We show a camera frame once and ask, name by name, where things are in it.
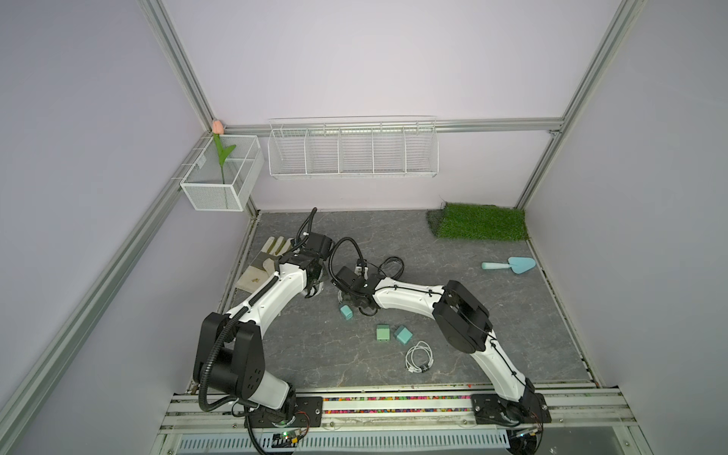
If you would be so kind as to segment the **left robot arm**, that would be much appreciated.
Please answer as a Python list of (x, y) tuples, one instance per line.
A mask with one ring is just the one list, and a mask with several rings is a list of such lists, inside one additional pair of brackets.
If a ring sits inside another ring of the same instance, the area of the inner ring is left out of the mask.
[(306, 235), (288, 252), (265, 261), (272, 272), (242, 303), (203, 320), (193, 365), (202, 411), (239, 402), (290, 413), (294, 388), (267, 371), (263, 338), (290, 301), (320, 291), (332, 248), (330, 237)]

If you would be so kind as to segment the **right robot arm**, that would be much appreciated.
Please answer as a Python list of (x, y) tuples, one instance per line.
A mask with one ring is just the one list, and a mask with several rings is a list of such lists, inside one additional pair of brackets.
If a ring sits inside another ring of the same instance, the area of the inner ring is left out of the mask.
[(502, 350), (488, 310), (460, 282), (421, 286), (343, 267), (333, 283), (360, 306), (401, 310), (434, 320), (453, 348), (476, 361), (504, 406), (525, 416), (544, 408), (545, 401), (533, 383)]

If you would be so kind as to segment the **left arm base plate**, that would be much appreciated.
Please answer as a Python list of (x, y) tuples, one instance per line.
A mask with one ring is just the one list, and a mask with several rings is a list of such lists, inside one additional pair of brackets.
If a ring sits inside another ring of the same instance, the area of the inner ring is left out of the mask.
[(249, 417), (252, 428), (318, 428), (322, 424), (323, 397), (296, 396), (277, 410), (260, 406)]

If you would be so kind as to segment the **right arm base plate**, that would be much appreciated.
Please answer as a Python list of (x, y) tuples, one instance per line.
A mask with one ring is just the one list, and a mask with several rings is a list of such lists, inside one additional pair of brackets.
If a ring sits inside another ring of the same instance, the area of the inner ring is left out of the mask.
[(471, 403), (478, 425), (515, 428), (552, 422), (545, 397), (530, 391), (526, 391), (519, 401), (506, 400), (498, 394), (473, 394)]

